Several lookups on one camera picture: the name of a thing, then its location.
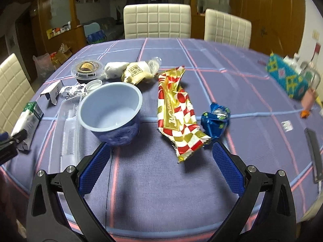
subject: chair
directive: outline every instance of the chair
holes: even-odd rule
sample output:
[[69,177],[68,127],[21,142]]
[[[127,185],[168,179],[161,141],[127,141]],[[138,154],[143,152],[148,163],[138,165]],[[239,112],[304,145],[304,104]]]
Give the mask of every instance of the chair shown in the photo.
[[11,134],[33,95],[33,89],[13,53],[0,65],[0,132]]
[[205,13],[205,41],[226,43],[249,48],[251,22],[237,16],[212,9]]
[[191,37],[191,8],[186,4],[137,4],[123,10],[126,39]]
[[96,22],[90,23],[88,25],[83,25],[85,37],[88,37],[90,34],[98,32],[101,30],[100,25]]

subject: small white cup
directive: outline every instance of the small white cup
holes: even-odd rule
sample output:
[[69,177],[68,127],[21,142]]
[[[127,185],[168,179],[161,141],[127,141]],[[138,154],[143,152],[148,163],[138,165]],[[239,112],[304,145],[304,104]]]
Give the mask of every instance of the small white cup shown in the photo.
[[93,80],[88,82],[85,87],[86,92],[90,93],[102,85],[102,80]]

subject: blue gripper pad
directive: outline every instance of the blue gripper pad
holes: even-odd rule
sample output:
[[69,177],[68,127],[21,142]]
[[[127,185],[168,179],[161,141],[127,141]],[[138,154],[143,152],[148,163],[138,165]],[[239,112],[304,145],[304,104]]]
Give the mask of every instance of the blue gripper pad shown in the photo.
[[213,144],[212,156],[221,170],[222,175],[227,181],[231,191],[239,196],[242,196],[244,192],[243,175],[226,151],[217,142]]
[[109,159],[110,146],[108,144],[104,144],[79,178],[79,193],[82,197],[91,193]]

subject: blue plastic bowl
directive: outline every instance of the blue plastic bowl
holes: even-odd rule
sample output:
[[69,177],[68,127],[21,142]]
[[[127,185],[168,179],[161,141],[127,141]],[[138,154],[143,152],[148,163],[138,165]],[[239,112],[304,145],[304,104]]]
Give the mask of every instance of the blue plastic bowl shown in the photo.
[[139,133],[140,90],[129,83],[113,82],[100,86],[82,100],[80,124],[100,141],[111,146],[129,144]]

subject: light switch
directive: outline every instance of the light switch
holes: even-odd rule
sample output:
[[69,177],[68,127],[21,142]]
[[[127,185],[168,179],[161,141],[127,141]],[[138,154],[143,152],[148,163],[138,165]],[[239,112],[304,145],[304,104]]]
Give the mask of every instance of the light switch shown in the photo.
[[320,33],[316,30],[313,30],[313,35],[312,35],[313,39],[315,39],[316,41],[319,40],[320,38]]

